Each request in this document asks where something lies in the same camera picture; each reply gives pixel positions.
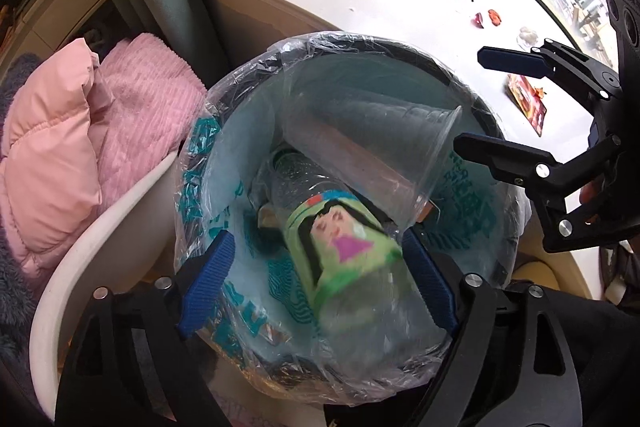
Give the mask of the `person right hand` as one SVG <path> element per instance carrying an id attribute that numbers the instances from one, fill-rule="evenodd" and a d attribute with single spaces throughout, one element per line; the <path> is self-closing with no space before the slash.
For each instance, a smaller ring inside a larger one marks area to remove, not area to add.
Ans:
<path id="1" fill-rule="evenodd" d="M 594 207 L 591 202 L 593 199 L 597 199 L 602 192 L 604 182 L 604 176 L 598 176 L 597 179 L 590 181 L 580 189 L 580 207 L 585 207 L 588 210 L 588 213 L 584 214 L 585 225 L 588 227 L 592 227 L 601 220 L 601 209 Z"/>

